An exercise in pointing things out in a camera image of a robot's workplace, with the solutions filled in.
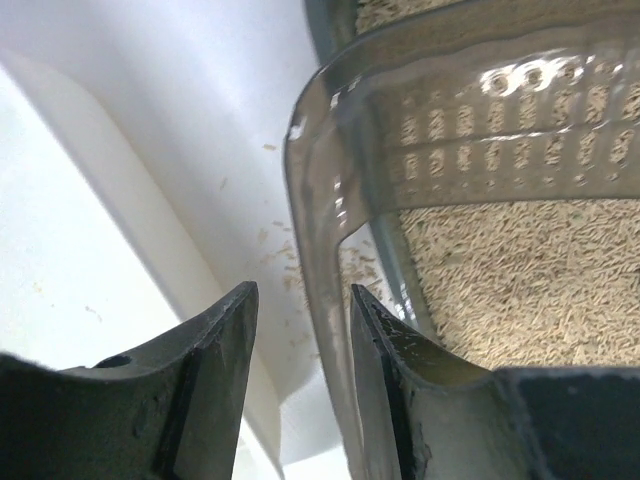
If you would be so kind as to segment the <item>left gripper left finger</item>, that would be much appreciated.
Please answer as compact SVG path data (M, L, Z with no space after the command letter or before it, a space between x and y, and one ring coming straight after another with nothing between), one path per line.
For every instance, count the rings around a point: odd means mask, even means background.
M1 358L5 479L228 479L256 335L247 281L97 365Z

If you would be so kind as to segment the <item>brown litter box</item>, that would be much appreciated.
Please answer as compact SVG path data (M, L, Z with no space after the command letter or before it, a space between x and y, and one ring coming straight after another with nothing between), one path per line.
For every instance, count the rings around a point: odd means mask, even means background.
M388 212L635 199L635 1L467 1L344 47L295 105L284 163L315 336L351 475L363 464L338 249Z

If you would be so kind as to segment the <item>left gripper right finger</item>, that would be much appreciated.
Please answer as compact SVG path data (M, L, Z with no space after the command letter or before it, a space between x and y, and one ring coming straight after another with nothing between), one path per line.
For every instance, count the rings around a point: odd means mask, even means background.
M351 293L365 479L635 479L639 372L487 370Z

